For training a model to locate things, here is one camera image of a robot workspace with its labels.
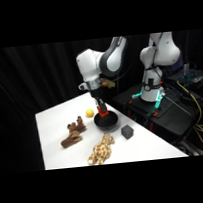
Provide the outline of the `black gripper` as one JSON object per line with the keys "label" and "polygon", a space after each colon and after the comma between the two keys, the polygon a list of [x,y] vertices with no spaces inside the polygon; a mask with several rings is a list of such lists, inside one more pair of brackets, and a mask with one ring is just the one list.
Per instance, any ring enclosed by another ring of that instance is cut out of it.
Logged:
{"label": "black gripper", "polygon": [[106,103],[104,103],[104,101],[103,101],[103,91],[101,88],[92,90],[91,96],[97,102],[96,107],[97,107],[98,112],[101,112],[100,106],[102,106],[103,111],[107,110]]}

